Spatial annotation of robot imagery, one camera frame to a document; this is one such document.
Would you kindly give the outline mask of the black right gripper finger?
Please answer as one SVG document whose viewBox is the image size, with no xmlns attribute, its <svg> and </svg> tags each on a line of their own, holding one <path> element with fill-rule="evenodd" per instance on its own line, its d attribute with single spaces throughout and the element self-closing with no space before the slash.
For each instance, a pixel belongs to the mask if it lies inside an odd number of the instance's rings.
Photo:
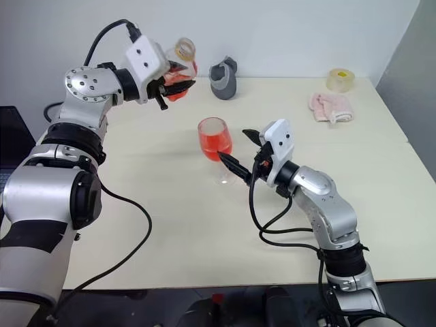
<svg viewBox="0 0 436 327">
<path fill-rule="evenodd" d="M 241 179 L 251 179 L 251 172 L 242 166 L 236 158 L 224 152 L 217 153 L 224 166 Z"/>
<path fill-rule="evenodd" d="M 260 133 L 257 130 L 254 129 L 244 129 L 243 130 L 244 135 L 252 141 L 252 143 L 256 144 L 259 147 L 262 147 L 262 142 L 260 140 Z"/>
</svg>

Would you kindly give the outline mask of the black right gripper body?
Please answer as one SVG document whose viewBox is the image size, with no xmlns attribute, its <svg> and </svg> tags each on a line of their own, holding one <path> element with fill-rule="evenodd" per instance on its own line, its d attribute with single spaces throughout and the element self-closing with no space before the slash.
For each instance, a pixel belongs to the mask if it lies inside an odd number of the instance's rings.
<svg viewBox="0 0 436 327">
<path fill-rule="evenodd" d="M 255 139 L 255 143 L 260 146 L 260 149 L 254 158 L 253 171 L 270 172 L 273 166 L 273 161 L 271 158 L 273 155 L 273 148 L 270 145 L 270 142 L 267 141 L 266 143 L 262 144 L 260 137 L 257 137 Z"/>
</svg>

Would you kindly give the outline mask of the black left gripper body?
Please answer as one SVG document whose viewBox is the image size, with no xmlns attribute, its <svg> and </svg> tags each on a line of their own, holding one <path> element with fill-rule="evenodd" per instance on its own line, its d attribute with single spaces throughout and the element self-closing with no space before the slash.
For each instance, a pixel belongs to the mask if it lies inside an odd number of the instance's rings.
<svg viewBox="0 0 436 327">
<path fill-rule="evenodd" d="M 166 104 L 164 98 L 169 96 L 169 92 L 164 84 L 164 77 L 161 77 L 157 80 L 152 80 L 148 83 L 148 99 L 154 99 L 161 110 L 168 109 L 168 105 Z"/>
</svg>

